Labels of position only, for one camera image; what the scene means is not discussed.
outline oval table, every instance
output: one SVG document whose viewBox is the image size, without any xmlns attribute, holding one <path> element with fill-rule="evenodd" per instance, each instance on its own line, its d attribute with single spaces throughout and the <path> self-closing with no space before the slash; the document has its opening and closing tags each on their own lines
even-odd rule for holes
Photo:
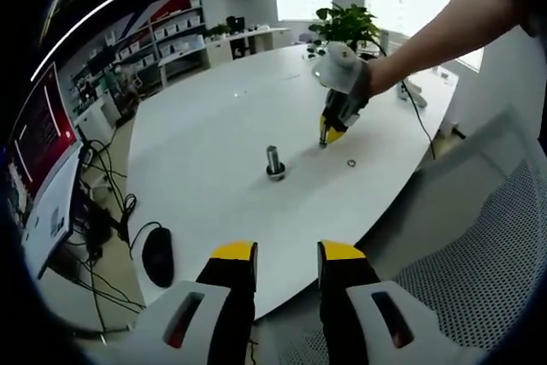
<svg viewBox="0 0 547 365">
<path fill-rule="evenodd" d="M 312 78 L 314 63 L 304 54 L 301 45 L 272 50 L 180 81 L 139 106 L 132 130 L 127 192 L 138 206 L 131 241 L 148 221 L 169 228 L 175 281 L 195 280 L 221 244 L 256 241 L 256 318 L 317 278 L 317 241 L 360 240 L 429 148 L 411 103 L 392 90 L 372 99 L 343 138 L 320 149 L 327 90 Z M 420 112 L 431 136 L 456 88 L 457 77 L 445 76 L 412 77 L 429 102 Z M 280 182 L 266 175 L 271 144 L 287 166 Z M 144 271 L 146 234 L 132 255 L 150 304 L 165 290 Z"/>
</svg>

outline computer mouse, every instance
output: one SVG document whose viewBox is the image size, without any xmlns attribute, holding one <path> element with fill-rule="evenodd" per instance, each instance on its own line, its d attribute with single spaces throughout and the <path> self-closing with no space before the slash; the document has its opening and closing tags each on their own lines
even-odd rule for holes
<svg viewBox="0 0 547 365">
<path fill-rule="evenodd" d="M 154 228 L 144 241 L 143 265 L 150 280 L 161 288 L 173 284 L 174 262 L 171 232 L 164 227 Z"/>
</svg>

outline gray mesh backrest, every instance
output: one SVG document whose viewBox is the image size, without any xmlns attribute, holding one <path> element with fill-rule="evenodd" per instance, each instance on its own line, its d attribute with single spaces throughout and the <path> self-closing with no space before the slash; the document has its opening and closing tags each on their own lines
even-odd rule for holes
<svg viewBox="0 0 547 365">
<path fill-rule="evenodd" d="M 359 244 L 463 346 L 492 348 L 546 269 L 547 160 L 517 123 L 499 115 L 418 171 Z M 316 294 L 259 322 L 262 363 L 327 362 Z"/>
</svg>

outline human arm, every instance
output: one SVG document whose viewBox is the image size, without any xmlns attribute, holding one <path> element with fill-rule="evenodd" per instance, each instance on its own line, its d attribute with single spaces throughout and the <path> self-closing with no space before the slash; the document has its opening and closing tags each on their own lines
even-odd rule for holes
<svg viewBox="0 0 547 365">
<path fill-rule="evenodd" d="M 380 94 L 412 73 L 466 55 L 521 22 L 517 0 L 451 0 L 393 55 L 369 63 L 371 94 Z"/>
</svg>

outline potted plant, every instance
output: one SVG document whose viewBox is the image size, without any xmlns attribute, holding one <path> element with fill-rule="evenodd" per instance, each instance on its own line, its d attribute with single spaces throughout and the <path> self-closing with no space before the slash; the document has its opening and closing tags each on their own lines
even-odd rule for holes
<svg viewBox="0 0 547 365">
<path fill-rule="evenodd" d="M 211 38 L 212 40 L 216 40 L 218 38 L 225 38 L 226 35 L 230 32 L 230 27 L 224 23 L 220 23 L 216 25 L 215 27 L 211 27 L 206 32 L 206 37 Z"/>
<path fill-rule="evenodd" d="M 347 9 L 332 4 L 332 9 L 318 9 L 317 17 L 320 23 L 315 23 L 309 30 L 316 32 L 320 39 L 315 40 L 309 47 L 308 53 L 322 56 L 325 51 L 321 48 L 326 42 L 342 42 L 347 44 L 355 53 L 359 46 L 366 47 L 368 42 L 376 44 L 380 30 L 374 25 L 374 15 L 367 8 L 351 4 Z M 361 58 L 370 60 L 373 55 L 362 53 Z"/>
</svg>

